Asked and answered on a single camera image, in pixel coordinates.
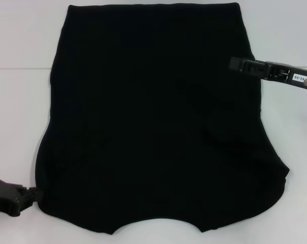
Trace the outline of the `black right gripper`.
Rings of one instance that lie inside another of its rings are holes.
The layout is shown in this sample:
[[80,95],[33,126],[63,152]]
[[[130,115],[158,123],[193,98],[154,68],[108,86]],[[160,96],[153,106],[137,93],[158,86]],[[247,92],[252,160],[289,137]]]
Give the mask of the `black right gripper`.
[[307,69],[238,57],[231,57],[229,69],[245,75],[264,78],[264,80],[307,89],[307,83],[305,82],[307,80]]

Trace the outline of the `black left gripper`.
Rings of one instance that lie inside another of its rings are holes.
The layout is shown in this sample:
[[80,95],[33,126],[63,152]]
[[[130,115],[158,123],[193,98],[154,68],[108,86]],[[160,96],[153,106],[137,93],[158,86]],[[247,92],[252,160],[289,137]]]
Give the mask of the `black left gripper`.
[[19,216],[19,211],[42,201],[42,198],[43,192],[37,187],[16,186],[0,180],[0,212],[11,217]]

